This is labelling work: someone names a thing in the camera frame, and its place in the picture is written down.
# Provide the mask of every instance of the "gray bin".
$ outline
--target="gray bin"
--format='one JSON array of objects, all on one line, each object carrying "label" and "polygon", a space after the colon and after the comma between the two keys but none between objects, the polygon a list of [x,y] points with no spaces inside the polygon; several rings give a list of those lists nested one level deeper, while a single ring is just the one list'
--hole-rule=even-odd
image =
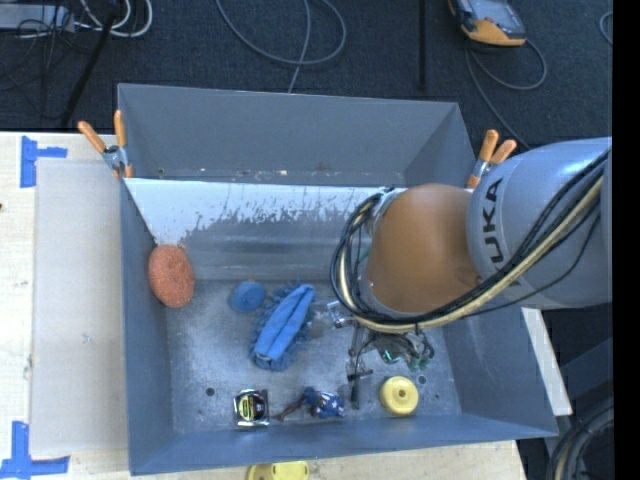
[{"label": "gray bin", "polygon": [[[344,392],[352,331],[333,327],[324,309],[331,253],[367,192],[464,186],[475,158],[457,104],[122,84],[118,106],[136,173],[120,188],[133,475],[557,434],[517,307],[429,330],[436,355],[424,371],[365,354],[374,373],[363,379],[359,410],[346,400],[344,419],[298,411],[264,428],[234,424],[232,399],[244,388],[267,389],[272,413],[305,386]],[[286,198],[283,186],[292,201],[304,193],[300,211],[260,213],[270,190],[271,208]],[[238,187],[246,193],[233,199],[237,208],[211,214]],[[238,218],[249,206],[253,218]],[[194,215],[208,217],[190,229]],[[196,272],[194,300],[181,310],[162,306],[146,275],[151,250],[171,237]],[[311,339],[285,372],[250,361],[255,314],[226,303],[248,277],[268,288],[295,279],[316,287]],[[378,401],[393,375],[419,389],[409,417]]]}]

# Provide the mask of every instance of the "orange sponge ball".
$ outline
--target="orange sponge ball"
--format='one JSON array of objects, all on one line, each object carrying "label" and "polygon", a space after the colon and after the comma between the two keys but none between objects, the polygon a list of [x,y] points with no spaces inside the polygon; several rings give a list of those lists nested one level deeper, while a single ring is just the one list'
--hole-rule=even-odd
[{"label": "orange sponge ball", "polygon": [[181,308],[193,297],[195,277],[189,258],[177,245],[159,245],[149,256],[149,284],[160,302]]}]

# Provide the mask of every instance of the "yellow roll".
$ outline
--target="yellow roll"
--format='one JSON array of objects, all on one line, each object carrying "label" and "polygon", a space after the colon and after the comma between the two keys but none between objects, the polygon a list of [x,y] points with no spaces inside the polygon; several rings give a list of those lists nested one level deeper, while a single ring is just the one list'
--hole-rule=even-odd
[{"label": "yellow roll", "polygon": [[411,414],[418,406],[419,398],[415,384],[406,377],[391,377],[380,388],[380,402],[397,416]]},{"label": "yellow roll", "polygon": [[308,480],[309,466],[303,461],[257,464],[249,468],[247,480]]}]

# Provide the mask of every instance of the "blue object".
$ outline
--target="blue object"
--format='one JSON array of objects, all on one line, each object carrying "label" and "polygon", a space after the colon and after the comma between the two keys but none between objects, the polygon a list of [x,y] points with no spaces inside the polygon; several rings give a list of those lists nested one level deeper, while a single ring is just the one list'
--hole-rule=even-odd
[{"label": "blue object", "polygon": [[229,297],[229,305],[238,311],[253,311],[262,306],[267,295],[262,284],[242,281]]},{"label": "blue object", "polygon": [[344,418],[344,401],[338,395],[326,391],[316,391],[313,388],[305,388],[303,403],[311,405],[311,414],[320,419]]},{"label": "blue object", "polygon": [[11,458],[0,465],[0,478],[29,480],[32,475],[59,475],[69,469],[70,457],[31,460],[29,455],[29,425],[21,421],[12,424]]},{"label": "blue object", "polygon": [[251,357],[261,368],[286,370],[300,343],[307,338],[311,321],[309,306],[315,297],[315,288],[300,285],[295,289],[284,287],[270,298],[271,305],[259,315]]},{"label": "blue object", "polygon": [[34,187],[36,184],[36,160],[40,157],[67,158],[66,148],[48,147],[38,149],[38,142],[26,135],[22,136],[20,156],[20,188]]}]

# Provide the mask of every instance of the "bin floor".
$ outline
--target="bin floor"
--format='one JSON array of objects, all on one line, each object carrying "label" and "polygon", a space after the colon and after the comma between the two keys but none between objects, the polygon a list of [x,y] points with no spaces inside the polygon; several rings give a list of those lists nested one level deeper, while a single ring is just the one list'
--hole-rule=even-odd
[{"label": "bin floor", "polygon": [[[265,286],[270,292],[282,284],[265,283]],[[314,312],[310,339],[283,372],[262,369],[249,358],[254,320],[261,309],[241,313],[229,307],[227,298],[236,282],[198,280],[188,306],[165,310],[176,432],[235,426],[233,398],[245,388],[268,391],[271,425],[327,421],[312,417],[306,408],[290,414],[284,422],[273,418],[297,400],[306,386],[340,394],[345,400],[345,419],[393,417],[380,404],[378,391],[382,383],[394,375],[412,379],[418,388],[420,401],[415,414],[461,413],[444,336],[439,328],[426,331],[435,355],[425,370],[411,372],[404,361],[387,364],[376,350],[363,353],[361,362],[373,373],[361,379],[360,408],[353,408],[347,383],[353,327],[335,328],[325,306],[335,300],[330,285],[310,284],[316,288],[316,302],[310,309]]]}]

